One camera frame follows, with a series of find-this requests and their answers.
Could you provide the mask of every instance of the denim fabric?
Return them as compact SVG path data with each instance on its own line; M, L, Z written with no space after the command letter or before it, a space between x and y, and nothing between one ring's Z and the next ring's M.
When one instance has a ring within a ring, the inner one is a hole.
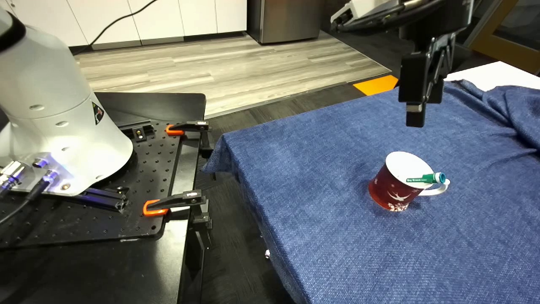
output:
M205 170L238 176L297 302L539 302L539 148L540 91L449 83L424 128L392 91L227 133ZM375 206L394 150L451 189Z

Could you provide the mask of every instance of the mug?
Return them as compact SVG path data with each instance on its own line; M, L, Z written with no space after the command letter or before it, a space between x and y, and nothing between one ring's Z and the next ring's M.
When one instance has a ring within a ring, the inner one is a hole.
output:
M436 174L421 157L409 152L392 152L368 186L372 199L389 211L405 211L417 196L439 196L451 179Z

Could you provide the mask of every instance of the black cable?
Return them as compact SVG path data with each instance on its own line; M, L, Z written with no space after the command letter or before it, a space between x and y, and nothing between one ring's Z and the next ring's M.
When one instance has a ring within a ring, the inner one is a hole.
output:
M17 213L21 213L22 208L26 208L27 204L31 204L34 199L38 199L38 196L41 196L48 187L49 187L49 181L46 179L41 179L34 187L32 191L24 197L24 201L16 208L12 209L9 214L5 214L2 219L0 219L0 224L4 224L5 221L9 221L11 218L14 218Z
M157 2L157 0L151 0L149 3L146 3L146 5L144 5L142 8L139 8L137 12L132 12L132 13L129 13L129 15L122 15L122 17L119 17L117 20L110 22L110 24L88 44L88 49L92 49L92 47L100 40L100 37L102 37L112 25L115 25L117 22L120 22L120 20L124 20L124 18L129 18L129 17L134 17L134 15L144 12L146 8L149 8L151 5L154 5L156 2Z

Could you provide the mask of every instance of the black metal plate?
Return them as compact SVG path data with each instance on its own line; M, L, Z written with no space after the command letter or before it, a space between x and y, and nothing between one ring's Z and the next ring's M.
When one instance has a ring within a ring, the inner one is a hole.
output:
M166 123L152 123L156 137L134 142L135 154L115 176L97 184L98 189L129 187L129 206L124 213L92 206L78 199L41 197L24 208L9 223L0 224L0 248L132 240L156 236L162 231L162 218L144 218L147 199L171 194L181 140L166 137ZM21 196L0 203L0 216L7 214L22 199Z

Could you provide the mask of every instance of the mug handle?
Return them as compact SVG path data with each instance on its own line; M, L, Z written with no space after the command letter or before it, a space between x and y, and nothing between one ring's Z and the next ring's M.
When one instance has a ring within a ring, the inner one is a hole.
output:
M449 186L451 186L451 179L446 179L439 187L426 189L419 196L439 196L439 194L446 192L449 189Z

